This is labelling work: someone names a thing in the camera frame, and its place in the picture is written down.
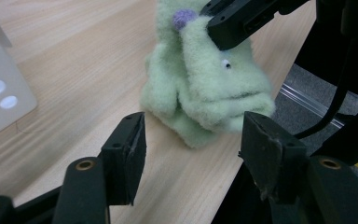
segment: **black fabric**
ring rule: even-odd
[[[295,63],[333,85],[345,62],[346,52],[351,40],[340,32],[340,17],[329,23],[315,22],[299,52]],[[351,59],[349,91],[358,94],[358,39],[354,41]]]

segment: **plush toy eye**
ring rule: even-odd
[[[222,65],[223,67],[225,67],[226,69],[230,69],[231,68],[231,64],[229,63],[229,61],[227,59],[222,61]]]

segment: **wood grain surface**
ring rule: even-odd
[[[123,117],[141,111],[156,0],[0,0],[8,52],[38,107],[0,132],[0,194],[16,205],[62,184],[71,161],[96,156]],[[252,36],[275,97],[315,18],[314,2]],[[237,173],[238,133],[189,149],[146,113],[148,145],[135,205],[115,223],[210,223]]]

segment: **green fur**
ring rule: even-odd
[[[275,108],[269,80],[253,61],[248,40],[220,51],[207,34],[210,18],[203,16],[180,32],[173,28],[176,10],[199,13],[207,2],[158,2],[158,43],[146,59],[148,80],[141,96],[141,105],[190,147],[203,147],[221,132],[240,132],[244,111],[270,116]]]

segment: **green plush toy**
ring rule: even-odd
[[[255,64],[248,40],[220,51],[199,16],[207,0],[160,0],[158,43],[146,59],[141,105],[175,130],[190,147],[221,132],[240,132],[244,111],[270,116],[270,84]]]

